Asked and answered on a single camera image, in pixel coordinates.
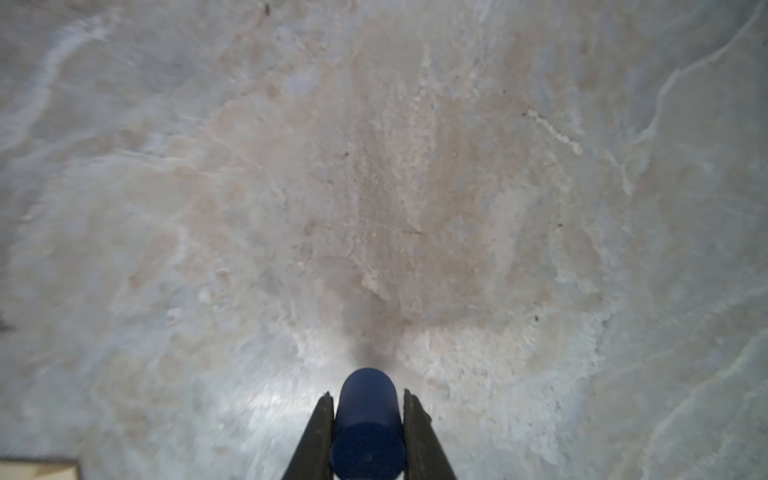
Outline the dark blue glue cap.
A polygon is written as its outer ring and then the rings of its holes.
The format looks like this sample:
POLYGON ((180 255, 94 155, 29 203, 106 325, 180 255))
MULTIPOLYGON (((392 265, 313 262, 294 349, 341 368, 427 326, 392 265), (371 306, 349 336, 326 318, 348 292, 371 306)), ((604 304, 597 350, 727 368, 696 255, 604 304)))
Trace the dark blue glue cap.
POLYGON ((340 479, 396 479, 405 468, 397 390, 375 368, 354 371, 339 397, 330 465, 340 479))

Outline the yellow paper envelope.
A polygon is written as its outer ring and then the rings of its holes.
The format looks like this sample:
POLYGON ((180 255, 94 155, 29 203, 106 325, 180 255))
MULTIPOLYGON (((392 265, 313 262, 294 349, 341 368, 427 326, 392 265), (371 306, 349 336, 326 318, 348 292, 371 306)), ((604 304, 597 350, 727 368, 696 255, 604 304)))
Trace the yellow paper envelope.
POLYGON ((71 462, 0 461, 1 480, 79 480, 79 467, 71 462))

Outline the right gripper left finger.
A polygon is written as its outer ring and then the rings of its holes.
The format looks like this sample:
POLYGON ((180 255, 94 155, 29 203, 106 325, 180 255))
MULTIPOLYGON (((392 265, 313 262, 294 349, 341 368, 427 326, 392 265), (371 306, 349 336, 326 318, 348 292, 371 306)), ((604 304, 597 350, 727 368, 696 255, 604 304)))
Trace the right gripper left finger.
POLYGON ((332 480, 334 478, 330 464, 334 420, 334 399, 329 392, 326 392, 316 403, 282 476, 283 480, 332 480))

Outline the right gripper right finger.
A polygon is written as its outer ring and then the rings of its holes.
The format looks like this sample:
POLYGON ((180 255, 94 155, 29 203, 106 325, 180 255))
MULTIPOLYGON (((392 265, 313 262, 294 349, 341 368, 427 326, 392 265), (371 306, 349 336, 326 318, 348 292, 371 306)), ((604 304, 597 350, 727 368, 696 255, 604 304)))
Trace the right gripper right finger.
POLYGON ((405 480, 456 480, 457 477, 419 398, 404 390, 405 480))

